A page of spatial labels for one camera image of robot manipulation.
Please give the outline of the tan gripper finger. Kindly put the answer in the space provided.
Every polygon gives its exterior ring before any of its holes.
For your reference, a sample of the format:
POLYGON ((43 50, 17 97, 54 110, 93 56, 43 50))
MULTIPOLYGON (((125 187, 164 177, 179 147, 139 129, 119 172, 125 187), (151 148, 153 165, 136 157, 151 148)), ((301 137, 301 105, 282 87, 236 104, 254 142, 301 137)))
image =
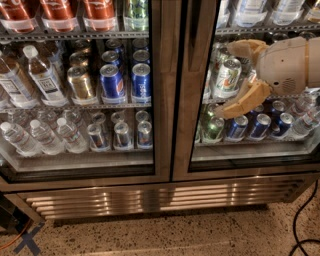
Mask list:
POLYGON ((227 44, 227 50, 231 55, 249 59, 253 65, 267 48, 268 45, 264 41, 256 39, 242 39, 227 44))
POLYGON ((244 79, 237 96, 216 107, 214 113, 217 117, 224 119, 244 115, 262 104, 270 94, 271 87, 266 82, 258 79, 250 83, 244 79))

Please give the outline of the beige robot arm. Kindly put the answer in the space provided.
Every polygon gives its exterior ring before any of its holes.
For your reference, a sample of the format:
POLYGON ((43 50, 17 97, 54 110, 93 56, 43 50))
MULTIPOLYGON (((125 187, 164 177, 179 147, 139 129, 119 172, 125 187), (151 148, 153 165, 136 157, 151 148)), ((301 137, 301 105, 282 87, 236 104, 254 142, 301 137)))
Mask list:
POLYGON ((320 86, 320 38, 295 37, 267 45, 262 40, 244 39, 227 44, 235 57, 247 58, 256 71, 253 82, 245 79, 237 96, 216 107, 223 119, 244 115, 270 95, 301 94, 320 86))

